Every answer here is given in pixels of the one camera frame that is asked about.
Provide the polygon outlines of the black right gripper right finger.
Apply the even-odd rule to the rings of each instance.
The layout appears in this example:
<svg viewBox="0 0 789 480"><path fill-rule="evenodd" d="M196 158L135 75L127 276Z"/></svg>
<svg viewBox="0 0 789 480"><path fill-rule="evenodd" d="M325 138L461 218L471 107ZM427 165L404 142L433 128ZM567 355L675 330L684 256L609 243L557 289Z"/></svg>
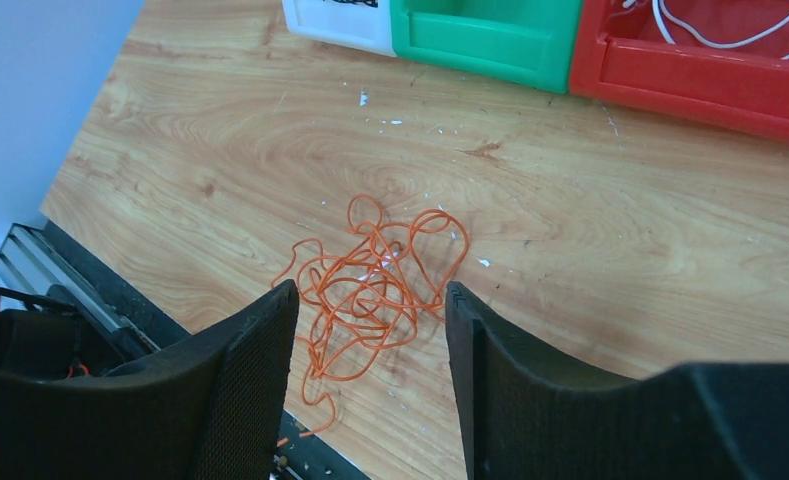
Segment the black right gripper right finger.
<svg viewBox="0 0 789 480"><path fill-rule="evenodd" d="M461 283L445 315L472 479L789 479L789 363L684 363L634 380Z"/></svg>

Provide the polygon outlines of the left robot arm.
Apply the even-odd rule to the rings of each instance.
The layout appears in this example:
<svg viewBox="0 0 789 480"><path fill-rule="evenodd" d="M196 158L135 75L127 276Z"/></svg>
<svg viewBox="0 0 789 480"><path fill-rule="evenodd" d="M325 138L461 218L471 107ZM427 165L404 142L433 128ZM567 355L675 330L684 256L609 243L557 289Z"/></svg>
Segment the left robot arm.
<svg viewBox="0 0 789 480"><path fill-rule="evenodd" d="M61 380L103 376L126 361L77 306L0 287L0 370Z"/></svg>

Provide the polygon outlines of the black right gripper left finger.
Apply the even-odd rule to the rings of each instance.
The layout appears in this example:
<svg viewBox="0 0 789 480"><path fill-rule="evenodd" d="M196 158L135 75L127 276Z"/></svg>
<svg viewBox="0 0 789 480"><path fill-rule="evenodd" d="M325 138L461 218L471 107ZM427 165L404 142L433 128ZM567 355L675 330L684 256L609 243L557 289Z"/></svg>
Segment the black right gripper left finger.
<svg viewBox="0 0 789 480"><path fill-rule="evenodd" d="M5 290L0 288L0 298ZM0 309L0 479L265 479L299 312L286 280L234 315L104 374L82 364L72 312L63 351L17 367L16 330L52 322L46 301Z"/></svg>

